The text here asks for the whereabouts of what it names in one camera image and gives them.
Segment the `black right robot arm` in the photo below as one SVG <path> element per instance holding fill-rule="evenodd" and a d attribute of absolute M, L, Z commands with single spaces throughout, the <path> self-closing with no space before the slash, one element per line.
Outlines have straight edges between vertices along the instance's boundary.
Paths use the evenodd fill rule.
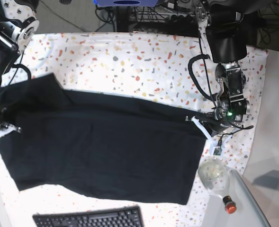
<path fill-rule="evenodd" d="M 39 27 L 36 18 L 37 0 L 0 0 L 0 97 L 8 86 L 1 87 L 2 76 L 11 69 L 26 69 L 16 60 L 23 54 Z M 0 104 L 0 136 L 20 129 L 3 119 L 8 105 Z"/>

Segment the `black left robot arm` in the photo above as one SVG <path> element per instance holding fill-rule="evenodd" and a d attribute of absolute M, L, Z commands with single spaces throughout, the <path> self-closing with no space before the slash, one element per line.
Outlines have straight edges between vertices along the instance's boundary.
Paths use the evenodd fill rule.
<path fill-rule="evenodd" d="M 199 93 L 215 106 L 212 113 L 198 118 L 198 122 L 211 136 L 218 135 L 227 128 L 235 128 L 237 131 L 252 129 L 252 126 L 243 127 L 241 124 L 243 116 L 250 111 L 250 103 L 243 96 L 245 75 L 239 60 L 247 55 L 243 18 L 259 10 L 261 4 L 261 0 L 201 0 L 196 6 L 199 39 L 206 38 L 211 54 L 201 53 L 191 58 L 188 70 Z M 206 93 L 192 69 L 193 63 L 207 59 L 217 64 L 215 78 L 220 88 L 217 93 Z"/>

